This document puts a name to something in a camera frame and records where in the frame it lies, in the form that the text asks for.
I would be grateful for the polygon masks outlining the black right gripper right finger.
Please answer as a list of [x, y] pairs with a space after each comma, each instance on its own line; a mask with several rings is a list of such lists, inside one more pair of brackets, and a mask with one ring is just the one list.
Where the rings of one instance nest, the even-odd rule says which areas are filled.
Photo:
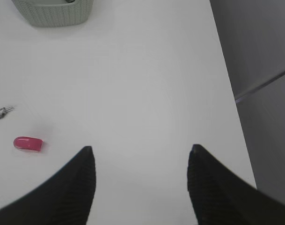
[[285, 205], [258, 191], [202, 145], [189, 154], [187, 189], [200, 225], [285, 225]]

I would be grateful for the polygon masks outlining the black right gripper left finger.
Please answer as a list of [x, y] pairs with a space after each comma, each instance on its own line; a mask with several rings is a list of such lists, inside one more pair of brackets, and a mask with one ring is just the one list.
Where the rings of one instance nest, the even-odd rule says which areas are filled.
[[96, 189], [92, 147], [30, 193], [0, 209], [0, 225], [85, 225]]

